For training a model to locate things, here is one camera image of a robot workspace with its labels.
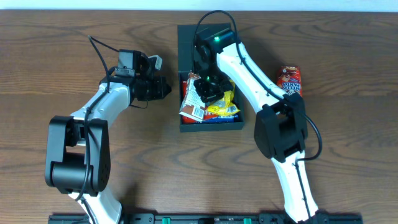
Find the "yellow snack bag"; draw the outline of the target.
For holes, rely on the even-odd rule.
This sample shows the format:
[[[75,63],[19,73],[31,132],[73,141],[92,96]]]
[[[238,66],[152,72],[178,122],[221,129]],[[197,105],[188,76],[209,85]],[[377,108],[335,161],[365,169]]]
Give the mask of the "yellow snack bag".
[[[233,103],[236,85],[234,81],[229,80],[232,90],[224,92],[224,97],[216,100],[206,108],[207,112],[218,116],[232,116],[240,112],[240,109]]]

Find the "brown drink carton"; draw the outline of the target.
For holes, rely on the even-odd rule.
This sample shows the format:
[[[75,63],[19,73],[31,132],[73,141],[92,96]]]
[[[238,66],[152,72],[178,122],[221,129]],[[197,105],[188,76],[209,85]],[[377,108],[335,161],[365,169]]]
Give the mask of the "brown drink carton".
[[[179,114],[186,116],[198,122],[202,122],[205,115],[205,103],[202,102],[201,97],[196,91],[194,82],[200,77],[190,72],[188,74],[187,85],[185,88],[185,96],[183,98]]]

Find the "red Hacks candy bag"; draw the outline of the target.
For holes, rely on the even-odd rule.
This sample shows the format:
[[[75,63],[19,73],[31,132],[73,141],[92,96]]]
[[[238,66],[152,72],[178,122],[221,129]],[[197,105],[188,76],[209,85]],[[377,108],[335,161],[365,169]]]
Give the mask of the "red Hacks candy bag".
[[[182,84],[182,98],[184,98],[186,95],[186,92],[187,92],[186,91],[187,81],[182,81],[181,84]],[[207,110],[205,110],[203,119],[204,119],[204,121],[208,121],[210,119],[215,119],[217,117],[218,117],[217,114],[212,114],[212,113],[208,112]],[[193,123],[197,123],[197,121],[195,121],[194,119],[191,119],[189,117],[182,116],[182,123],[183,124],[193,124]]]

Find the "blue cookie packet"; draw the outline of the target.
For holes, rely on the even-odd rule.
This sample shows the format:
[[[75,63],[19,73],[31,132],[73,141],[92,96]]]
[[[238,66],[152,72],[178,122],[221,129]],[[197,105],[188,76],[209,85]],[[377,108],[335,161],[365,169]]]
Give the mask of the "blue cookie packet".
[[[228,116],[217,116],[210,119],[204,119],[201,123],[216,124],[216,123],[233,123],[239,116],[237,114]]]

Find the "black gift box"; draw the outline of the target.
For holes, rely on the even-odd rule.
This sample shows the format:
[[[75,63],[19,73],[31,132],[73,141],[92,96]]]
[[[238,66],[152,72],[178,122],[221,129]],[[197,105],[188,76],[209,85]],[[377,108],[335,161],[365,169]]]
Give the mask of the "black gift box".
[[[187,81],[188,73],[192,68],[192,37],[196,25],[178,25],[178,82],[180,92],[180,103],[183,100],[183,85],[182,82]],[[200,132],[200,131],[229,131],[229,130],[242,130],[244,121],[244,103],[243,94],[237,88],[233,103],[238,107],[240,112],[237,113],[238,117],[233,122],[227,123],[192,123],[188,124],[183,121],[183,116],[179,116],[180,132]]]

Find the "Hello Panda biscuit box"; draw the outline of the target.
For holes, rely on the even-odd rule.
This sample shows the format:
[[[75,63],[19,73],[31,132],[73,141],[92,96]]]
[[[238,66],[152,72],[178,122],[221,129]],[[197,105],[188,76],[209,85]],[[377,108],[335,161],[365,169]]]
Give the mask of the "Hello Panda biscuit box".
[[[302,93],[302,76],[299,66],[282,66],[277,76],[277,86],[287,92],[288,95]]]

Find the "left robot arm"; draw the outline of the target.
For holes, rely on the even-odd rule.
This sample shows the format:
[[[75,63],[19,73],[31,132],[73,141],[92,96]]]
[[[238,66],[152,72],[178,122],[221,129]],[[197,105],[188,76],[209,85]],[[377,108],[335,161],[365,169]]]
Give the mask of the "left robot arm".
[[[128,223],[121,202],[108,186],[111,173],[109,128],[133,101],[152,101],[171,91],[158,55],[119,51],[118,64],[107,68],[96,94],[69,116],[49,122],[45,182],[76,200],[83,215],[51,215],[49,223]]]

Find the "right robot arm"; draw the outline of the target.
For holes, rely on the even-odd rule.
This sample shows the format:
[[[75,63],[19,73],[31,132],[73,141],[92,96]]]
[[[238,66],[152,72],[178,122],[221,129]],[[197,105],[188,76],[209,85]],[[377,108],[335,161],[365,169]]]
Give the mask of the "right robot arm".
[[[193,49],[208,64],[210,74],[227,76],[246,97],[256,114],[256,145],[277,171],[285,212],[295,223],[308,221],[318,207],[303,162],[308,137],[303,98],[274,84],[231,29],[200,31],[193,39]]]

